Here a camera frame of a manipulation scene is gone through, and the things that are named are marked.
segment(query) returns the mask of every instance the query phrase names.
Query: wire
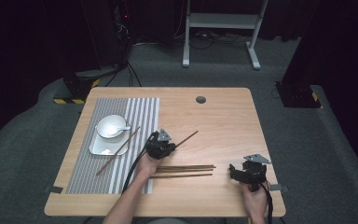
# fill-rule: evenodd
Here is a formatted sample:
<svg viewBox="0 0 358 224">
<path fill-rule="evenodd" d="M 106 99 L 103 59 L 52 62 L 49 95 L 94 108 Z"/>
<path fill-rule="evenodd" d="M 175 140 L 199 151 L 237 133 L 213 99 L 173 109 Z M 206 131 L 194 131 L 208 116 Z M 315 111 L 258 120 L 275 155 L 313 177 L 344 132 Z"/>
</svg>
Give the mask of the wire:
<svg viewBox="0 0 358 224">
<path fill-rule="evenodd" d="M 139 80 L 138 75 L 136 74 L 136 72 L 133 69 L 132 65 L 130 64 L 130 62 L 127 62 L 127 63 L 128 63 L 129 68 L 132 70 L 133 74 L 135 75 L 135 78 L 138 81 L 139 86 L 142 87 L 141 81 Z"/>
<path fill-rule="evenodd" d="M 249 167 L 248 164 L 246 164 L 248 170 L 250 171 L 252 177 L 255 179 L 255 181 L 257 181 L 257 184 L 260 185 L 263 190 L 266 192 L 266 195 L 267 195 L 267 200 L 268 200 L 268 223 L 271 224 L 272 223 L 272 211 L 274 210 L 274 207 L 273 207 L 273 204 L 272 204 L 272 197 L 271 197 L 271 194 L 269 193 L 269 188 L 268 190 L 266 189 L 266 187 L 261 184 L 258 179 L 255 177 L 255 175 L 253 174 L 251 168 Z"/>
<path fill-rule="evenodd" d="M 205 3 L 205 0 L 202 0 L 202 4 L 201 4 L 201 6 L 200 6 L 200 12 L 202 12 L 202 10 L 203 10 L 203 4 Z"/>
<path fill-rule="evenodd" d="M 182 35 L 185 35 L 186 33 L 182 33 L 181 35 L 175 36 L 173 39 L 179 39 Z"/>
<path fill-rule="evenodd" d="M 132 87 L 132 72 L 129 66 L 127 66 L 129 68 L 129 73 L 130 73 L 130 78 L 129 78 L 129 87 Z"/>
<path fill-rule="evenodd" d="M 118 72 L 119 72 L 119 71 L 116 71 L 116 72 L 113 74 L 112 78 L 110 78 L 110 80 L 105 84 L 105 87 L 107 87 L 107 86 L 110 84 L 110 82 L 112 82 L 112 80 L 116 77 L 116 75 L 118 74 Z"/>
<path fill-rule="evenodd" d="M 136 46 L 141 46 L 141 45 L 153 45 L 153 44 L 158 44 L 157 42 L 143 42 L 143 43 L 136 43 L 134 45 L 132 45 L 133 47 L 136 47 Z"/>
<path fill-rule="evenodd" d="M 178 25 L 178 28 L 176 29 L 175 34 L 173 34 L 173 38 L 175 38 L 175 36 L 178 34 L 179 29 L 180 29 L 180 26 L 182 25 L 183 12 L 185 11 L 184 5 L 185 5 L 185 0 L 182 0 L 182 10 L 181 10 L 182 12 L 181 12 L 181 14 L 180 14 L 179 25 Z"/>
<path fill-rule="evenodd" d="M 92 217 L 86 218 L 86 220 L 83 221 L 83 224 L 87 224 L 91 219 L 92 219 Z"/>
<path fill-rule="evenodd" d="M 286 222 L 284 222 L 284 220 L 283 220 L 283 217 L 280 217 L 279 219 L 281 220 L 281 222 L 282 222 L 283 224 L 286 224 Z"/>
<path fill-rule="evenodd" d="M 205 36 L 203 36 L 202 38 L 199 38 L 199 39 L 201 39 L 201 40 L 209 40 L 209 39 L 212 39 L 210 45 L 208 45 L 208 46 L 206 46 L 206 47 L 204 47 L 204 48 L 199 48 L 199 47 L 196 47 L 196 46 L 191 45 L 191 44 L 189 44 L 189 45 L 190 45 L 193 49 L 208 49 L 208 48 L 210 48 L 210 47 L 213 45 L 213 43 L 214 43 L 214 37 L 213 37 L 211 34 L 209 34 L 209 33 L 204 34 L 204 35 L 205 35 Z"/>
<path fill-rule="evenodd" d="M 116 21 L 113 21 L 117 26 L 119 26 L 120 27 L 120 30 L 118 30 L 117 32 L 116 32 L 116 34 L 118 35 L 118 33 L 120 33 L 122 30 L 123 30 L 123 28 L 124 29 L 126 29 L 126 34 L 128 35 L 129 34 L 129 29 L 127 29 L 127 27 L 125 26 L 125 25 L 123 25 L 123 24 L 121 24 L 121 23 L 118 23 L 118 22 L 116 22 Z"/>
<path fill-rule="evenodd" d="M 217 37 L 215 37 L 215 39 L 218 39 L 218 38 L 225 38 L 226 36 L 225 35 L 219 35 Z M 236 44 L 236 43 L 240 43 L 240 42 L 245 42 L 246 40 L 249 39 L 250 36 L 244 36 L 244 35 L 237 35 L 237 36 L 230 36 L 230 37 L 233 37 L 234 39 L 233 40 L 229 40 L 229 41 L 225 41 L 225 40 L 215 40 L 214 43 L 217 43 L 217 44 Z"/>
<path fill-rule="evenodd" d="M 144 147 L 141 152 L 139 153 L 138 157 L 135 159 L 135 161 L 133 162 L 131 168 L 130 168 L 130 171 L 127 175 L 127 178 L 126 178 L 126 182 L 124 183 L 124 186 L 123 186 L 123 190 L 121 191 L 121 193 L 124 193 L 124 191 L 126 191 L 127 187 L 129 186 L 129 183 L 130 183 L 130 179 L 131 179 L 131 176 L 132 176 L 132 173 L 133 171 L 135 170 L 135 167 L 136 167 L 136 164 L 138 164 L 138 161 L 143 157 L 143 155 L 147 152 L 146 150 L 146 147 Z"/>
</svg>

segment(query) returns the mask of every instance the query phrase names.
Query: chopsticks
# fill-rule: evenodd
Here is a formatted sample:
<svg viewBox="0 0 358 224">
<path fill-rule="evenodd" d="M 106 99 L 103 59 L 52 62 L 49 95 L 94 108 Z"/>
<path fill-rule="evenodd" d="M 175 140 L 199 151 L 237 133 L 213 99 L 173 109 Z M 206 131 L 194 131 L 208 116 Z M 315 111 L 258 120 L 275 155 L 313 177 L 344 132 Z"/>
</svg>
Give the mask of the chopsticks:
<svg viewBox="0 0 358 224">
<path fill-rule="evenodd" d="M 212 174 L 191 174 L 191 175 L 160 175 L 161 173 L 192 173 L 192 172 L 211 172 L 216 168 L 214 165 L 183 165 L 183 166 L 158 166 L 156 170 L 157 175 L 150 178 L 180 178 L 180 177 L 194 177 L 205 176 Z"/>
<path fill-rule="evenodd" d="M 178 143 L 176 145 L 176 147 L 179 147 L 180 145 L 182 145 L 185 141 L 187 141 L 189 138 L 191 138 L 192 136 L 194 136 L 194 134 L 198 133 L 199 131 L 195 131 L 193 132 L 189 137 L 185 138 L 182 142 Z"/>
<path fill-rule="evenodd" d="M 129 137 L 129 139 L 127 139 L 123 145 L 121 145 L 121 147 L 118 149 L 118 151 L 115 152 L 114 155 L 112 155 L 112 157 L 109 159 L 109 161 L 107 161 L 104 166 L 100 169 L 100 171 L 97 172 L 96 175 L 100 175 L 103 170 L 107 167 L 107 165 L 109 165 L 109 163 L 117 156 L 118 152 L 120 152 L 120 150 L 128 143 L 130 142 L 131 138 L 136 134 L 136 132 L 138 132 L 139 128 L 141 128 L 141 126 L 139 126 Z"/>
</svg>

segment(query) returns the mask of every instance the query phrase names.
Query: hand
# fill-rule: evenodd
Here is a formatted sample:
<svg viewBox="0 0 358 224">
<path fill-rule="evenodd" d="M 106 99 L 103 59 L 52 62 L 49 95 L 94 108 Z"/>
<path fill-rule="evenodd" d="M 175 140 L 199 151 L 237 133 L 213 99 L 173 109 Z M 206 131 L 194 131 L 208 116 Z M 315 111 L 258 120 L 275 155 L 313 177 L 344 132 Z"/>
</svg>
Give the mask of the hand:
<svg viewBox="0 0 358 224">
<path fill-rule="evenodd" d="M 266 189 L 269 188 L 267 182 L 264 182 L 263 185 Z M 248 187 L 247 184 L 241 183 L 245 211 L 251 218 L 252 224 L 264 224 L 264 214 L 268 205 L 267 194 L 262 187 L 255 192 L 251 192 Z"/>
<path fill-rule="evenodd" d="M 156 172 L 157 167 L 161 162 L 162 160 L 153 159 L 146 152 L 138 162 L 137 175 L 148 179 Z"/>
</svg>

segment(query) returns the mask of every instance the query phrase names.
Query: yellow black tape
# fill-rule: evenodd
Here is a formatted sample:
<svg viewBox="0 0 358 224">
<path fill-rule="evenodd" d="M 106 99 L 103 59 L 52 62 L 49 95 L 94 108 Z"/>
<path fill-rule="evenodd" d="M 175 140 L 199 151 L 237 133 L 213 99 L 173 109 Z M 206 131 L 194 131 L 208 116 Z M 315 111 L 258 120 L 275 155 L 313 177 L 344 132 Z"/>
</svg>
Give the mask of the yellow black tape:
<svg viewBox="0 0 358 224">
<path fill-rule="evenodd" d="M 82 99 L 54 98 L 54 103 L 58 105 L 83 105 L 86 101 Z"/>
<path fill-rule="evenodd" d="M 91 88 L 97 87 L 98 84 L 100 84 L 100 79 L 95 80 L 95 81 L 92 83 Z"/>
<path fill-rule="evenodd" d="M 316 95 L 315 92 L 312 93 L 312 98 L 313 98 L 313 100 L 314 100 L 315 102 L 318 101 L 318 96 Z"/>
</svg>

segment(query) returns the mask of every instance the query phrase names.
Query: black curtain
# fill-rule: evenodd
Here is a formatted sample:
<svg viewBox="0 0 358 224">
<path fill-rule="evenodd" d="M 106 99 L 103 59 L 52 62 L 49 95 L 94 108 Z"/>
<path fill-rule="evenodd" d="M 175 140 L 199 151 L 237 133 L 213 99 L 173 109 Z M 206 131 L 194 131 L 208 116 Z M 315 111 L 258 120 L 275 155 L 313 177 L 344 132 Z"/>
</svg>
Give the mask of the black curtain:
<svg viewBox="0 0 358 224">
<path fill-rule="evenodd" d="M 319 0 L 269 0 L 259 37 L 283 41 L 297 39 L 305 33 Z"/>
<path fill-rule="evenodd" d="M 60 78 L 41 44 L 44 16 L 40 1 L 0 1 L 0 130 Z"/>
<path fill-rule="evenodd" d="M 322 86 L 358 157 L 358 0 L 320 1 L 282 84 Z"/>
</svg>

